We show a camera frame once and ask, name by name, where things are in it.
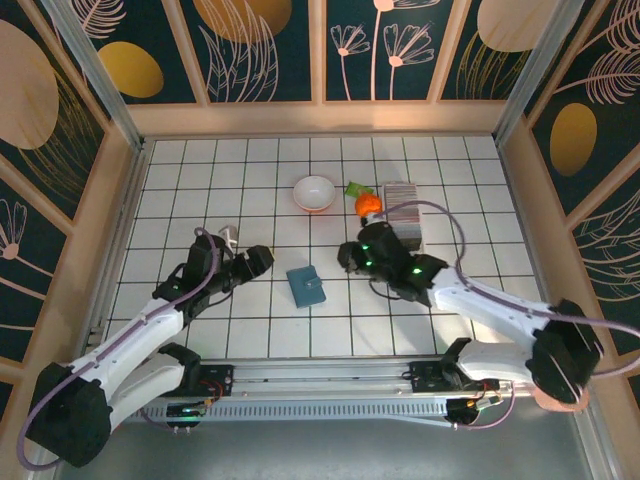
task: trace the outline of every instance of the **teal wallet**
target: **teal wallet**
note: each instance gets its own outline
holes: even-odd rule
[[[313,265],[289,270],[287,279],[298,308],[316,305],[327,299],[322,289],[322,280]]]

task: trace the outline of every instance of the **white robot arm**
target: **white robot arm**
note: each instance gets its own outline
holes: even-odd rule
[[[210,274],[214,248],[222,261]],[[225,239],[197,237],[186,264],[158,286],[153,299],[122,330],[71,364],[52,363],[40,373],[26,437],[81,467],[102,450],[125,418],[154,398],[176,389],[201,392],[200,357],[175,343],[162,345],[208,308],[212,295],[230,295],[272,265],[267,247],[258,245],[234,256]]]
[[[223,258],[223,252],[228,251],[226,242],[221,237],[213,238],[219,258]],[[211,253],[211,246],[198,237],[182,277],[177,276],[181,265],[158,287],[140,314],[114,337],[66,367],[54,363],[43,370],[32,409],[65,379],[73,375],[77,378],[37,412],[28,438],[80,467],[100,452],[113,429],[133,412],[166,392],[194,387],[200,358],[185,347],[161,347],[159,353],[143,362],[207,308],[211,295],[229,293],[273,264],[270,250],[262,246],[250,248],[248,258],[229,255],[206,288],[154,315],[154,311],[182,298],[202,282],[212,263]],[[563,403],[577,403],[602,356],[602,346],[591,327],[527,313],[581,315],[577,305],[563,301],[553,307],[528,302],[461,278],[442,260],[411,255],[386,222],[367,225],[358,242],[341,245],[338,261],[350,273],[387,282],[404,300],[470,317],[514,341],[454,342],[440,362],[442,376],[453,387],[449,391],[464,389],[470,382],[511,380],[535,384]]]
[[[575,404],[602,357],[592,327],[553,320],[554,313],[583,316],[575,303],[530,302],[471,280],[438,258],[412,255],[384,221],[368,224],[357,242],[341,245],[338,261],[349,273],[386,282],[404,300],[469,317],[514,341],[459,339],[445,354],[455,369],[452,377],[526,382]]]

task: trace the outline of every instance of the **small white object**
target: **small white object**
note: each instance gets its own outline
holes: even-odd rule
[[[324,177],[312,175],[296,183],[293,189],[293,199],[300,208],[307,212],[321,212],[333,202],[336,189]]]

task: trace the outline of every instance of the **purple cable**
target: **purple cable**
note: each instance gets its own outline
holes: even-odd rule
[[[400,205],[396,205],[394,207],[389,208],[388,210],[385,210],[384,212],[378,213],[375,215],[375,217],[383,217],[385,215],[388,215],[389,213],[398,210],[400,208],[404,208],[407,207],[409,205],[426,205],[428,207],[433,207],[436,210],[444,213],[447,217],[449,217],[451,219],[451,221],[454,223],[454,225],[456,226],[456,229],[458,230],[458,233],[460,234],[460,246],[461,246],[461,251],[460,254],[458,255],[457,259],[456,259],[456,264],[455,264],[455,271],[456,274],[458,276],[458,279],[460,280],[460,282],[469,290],[477,293],[478,295],[481,295],[485,298],[488,298],[489,300],[492,300],[500,305],[503,305],[505,307],[509,307],[512,308],[513,310],[517,310],[518,312],[521,313],[525,313],[527,315],[532,315],[532,316],[536,316],[536,317],[545,317],[545,318],[549,318],[551,320],[557,320],[560,322],[569,322],[569,323],[577,323],[580,325],[590,325],[592,327],[602,327],[602,328],[608,328],[608,329],[613,329],[613,330],[619,330],[621,332],[625,332],[628,333],[630,335],[635,335],[637,338],[640,339],[640,330],[633,328],[633,327],[629,327],[627,325],[624,325],[622,323],[618,323],[618,322],[613,322],[613,321],[608,321],[608,320],[600,320],[597,318],[587,318],[587,317],[575,317],[572,315],[561,315],[558,313],[554,313],[554,312],[542,312],[542,311],[537,311],[537,310],[530,310],[526,307],[523,307],[522,305],[518,305],[517,303],[512,303],[508,300],[504,300],[502,298],[496,297],[495,295],[490,294],[489,292],[485,292],[484,290],[477,288],[473,285],[471,285],[468,280],[465,278],[465,276],[462,273],[462,267],[461,267],[461,261],[462,258],[464,257],[465,253],[466,253],[466,249],[467,249],[467,241],[466,238],[464,236],[464,231],[462,230],[462,226],[460,226],[460,223],[458,222],[458,220],[456,219],[456,217],[449,212],[446,208],[438,205],[437,203],[433,203],[433,202],[429,202],[427,200],[411,200],[409,202],[405,202],[405,203],[401,203]],[[635,360],[632,360],[631,362],[627,363],[626,365],[623,365],[621,367],[617,367],[617,368],[612,368],[611,370],[604,370],[602,372],[596,372],[592,375],[593,378],[605,378],[605,377],[611,377],[614,375],[620,375],[622,373],[628,372],[630,370],[633,370],[635,368],[637,368],[638,366],[640,366],[640,355],[638,356],[638,358],[636,358]]]
[[[500,418],[498,418],[497,420],[491,423],[487,423],[486,425],[458,425],[458,427],[464,430],[486,430],[487,428],[497,427],[502,422],[504,422],[509,415],[511,415],[511,412],[513,411],[513,406],[515,404],[516,404],[516,389],[514,388],[513,382],[511,382],[511,401],[509,402],[509,408],[507,408],[507,411],[504,412]]]
[[[209,268],[209,273],[207,273],[207,276],[205,277],[205,279],[200,283],[200,285],[198,285],[196,288],[194,288],[190,292],[185,293],[183,296],[181,296],[180,298],[174,300],[173,302],[167,303],[166,305],[162,305],[161,307],[156,308],[152,312],[150,312],[147,315],[145,315],[143,317],[143,319],[138,320],[133,325],[133,327],[131,327],[129,330],[127,330],[120,338],[115,340],[102,353],[98,354],[98,356],[96,357],[96,361],[97,362],[89,362],[86,365],[82,366],[81,368],[79,368],[78,370],[73,372],[70,376],[65,378],[58,385],[56,385],[44,397],[42,397],[42,399],[36,404],[35,407],[33,407],[33,410],[31,410],[31,412],[27,416],[27,419],[25,420],[24,425],[22,425],[22,429],[20,430],[20,433],[18,434],[18,443],[16,445],[16,453],[18,454],[18,461],[20,462],[20,464],[24,468],[26,468],[27,470],[31,470],[33,472],[41,472],[41,471],[48,470],[50,468],[55,467],[56,465],[58,465],[62,461],[62,459],[58,458],[58,459],[54,460],[53,462],[47,463],[45,465],[36,465],[34,463],[31,463],[29,461],[29,459],[26,457],[26,455],[24,454],[24,446],[25,446],[24,444],[25,444],[25,439],[26,439],[26,436],[27,436],[27,431],[29,430],[29,427],[31,427],[31,423],[33,423],[33,420],[36,418],[38,413],[40,413],[40,411],[44,408],[44,406],[47,403],[49,403],[51,401],[51,399],[58,394],[58,392],[60,392],[63,388],[65,388],[67,385],[69,385],[71,382],[73,382],[76,378],[80,377],[82,374],[84,374],[85,372],[89,371],[93,367],[98,366],[98,364],[99,364],[99,362],[101,360],[103,360],[107,355],[109,355],[116,348],[118,348],[120,345],[122,345],[122,343],[124,343],[124,341],[127,338],[129,338],[136,331],[138,331],[140,328],[142,328],[143,325],[146,325],[146,323],[150,319],[156,317],[157,315],[160,315],[162,312],[164,312],[166,310],[169,310],[170,308],[175,307],[179,303],[182,303],[182,302],[184,302],[186,300],[189,300],[191,297],[196,295],[200,290],[202,290],[204,287],[206,287],[207,284],[211,281],[211,278],[213,278],[213,275],[215,274],[215,271],[218,269],[218,261],[219,261],[218,251],[216,250],[215,242],[213,241],[213,237],[211,236],[211,234],[209,232],[207,232],[202,227],[196,228],[194,230],[194,234],[195,235],[198,235],[198,234],[204,235],[207,238],[207,240],[209,241],[209,244],[211,245],[211,251],[212,251],[213,257],[211,259],[211,267]]]

